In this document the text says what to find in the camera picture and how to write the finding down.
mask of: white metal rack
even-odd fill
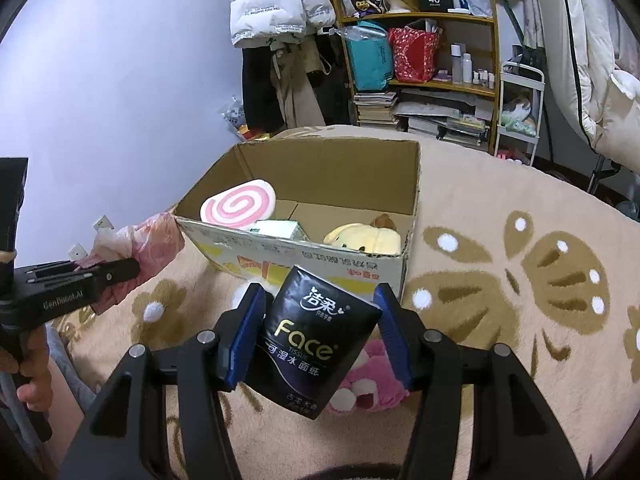
[[[513,66],[517,67],[519,71],[521,70],[530,70],[531,72],[535,72],[540,76],[540,81],[536,81],[534,79],[529,79],[528,77],[523,77],[521,75],[515,75],[511,72],[506,72],[505,67]],[[540,105],[538,106],[538,120],[536,121],[536,136],[531,137],[526,134],[521,134],[519,132],[512,132],[508,130],[506,127],[502,125],[502,108],[504,107],[504,83],[512,83],[518,86],[523,86],[524,88],[532,88],[535,91],[540,92]],[[542,107],[545,99],[545,75],[538,70],[537,68],[533,68],[529,65],[523,65],[520,63],[516,63],[513,61],[505,61],[500,66],[500,112],[498,115],[498,127],[497,127],[497,137],[495,139],[495,150],[494,156],[498,153],[498,147],[500,146],[500,136],[511,137],[512,139],[523,140],[527,144],[533,145],[533,150],[531,153],[531,160],[529,161],[529,165],[533,165],[533,158],[536,156],[536,150],[538,148],[538,141],[540,140],[540,121],[542,120]]]

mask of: red patterned bag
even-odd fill
[[[394,71],[398,81],[424,83],[431,80],[436,72],[439,33],[409,27],[391,28],[389,43],[394,53]]]

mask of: white puffer jacket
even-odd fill
[[[300,43],[335,21],[329,0],[231,0],[231,41],[239,48]]]

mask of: white rolling cart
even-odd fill
[[[540,76],[540,81],[536,81],[535,79],[530,79],[528,77],[524,77],[521,75],[515,75],[512,72],[507,72],[510,67],[515,67],[518,69],[518,72],[522,73],[525,71],[530,71],[536,73]],[[523,134],[520,132],[514,132],[512,130],[508,130],[502,124],[502,108],[504,107],[504,84],[512,83],[517,86],[522,86],[524,88],[533,89],[533,100],[531,102],[531,113],[534,114],[536,112],[536,136],[530,136],[527,134]],[[516,63],[513,61],[505,61],[500,66],[500,112],[498,115],[498,127],[497,127],[497,137],[495,139],[495,149],[494,156],[498,153],[498,147],[500,146],[500,137],[511,137],[512,139],[523,140],[527,144],[533,145],[533,150],[531,152],[531,159],[529,161],[529,165],[533,165],[533,158],[536,156],[536,149],[538,148],[538,141],[540,140],[540,122],[542,119],[542,103],[545,99],[545,75],[538,70],[537,68],[533,68],[532,66],[523,65],[520,63]]]

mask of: silver bolt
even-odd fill
[[[216,338],[216,333],[212,330],[203,330],[198,334],[198,341],[202,344],[211,343]]]
[[[141,355],[143,355],[145,353],[146,349],[144,345],[141,344],[137,344],[137,345],[133,345],[131,348],[129,348],[129,355],[131,357],[140,357]]]
[[[424,333],[423,337],[424,340],[428,341],[429,343],[439,343],[440,341],[442,341],[442,334],[437,330],[429,329]]]
[[[497,353],[500,357],[507,357],[511,353],[511,348],[509,348],[504,343],[498,343],[494,346],[494,352]]]

